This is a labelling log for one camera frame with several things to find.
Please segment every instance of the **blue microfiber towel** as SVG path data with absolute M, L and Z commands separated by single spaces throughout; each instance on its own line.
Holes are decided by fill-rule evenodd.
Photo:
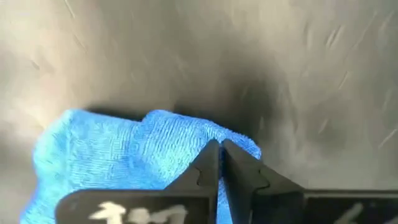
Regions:
M 164 189 L 211 139 L 230 139 L 260 158 L 252 140 L 205 119 L 156 110 L 137 122 L 66 111 L 37 142 L 38 184 L 21 223 L 54 224 L 58 201 L 80 189 Z M 232 223 L 222 180 L 217 223 Z

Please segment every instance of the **gray painted surface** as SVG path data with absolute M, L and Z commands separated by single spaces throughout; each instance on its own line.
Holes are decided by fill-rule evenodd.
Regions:
M 398 187 L 394 0 L 0 0 L 0 223 L 68 108 L 167 109 L 254 138 L 311 188 Z

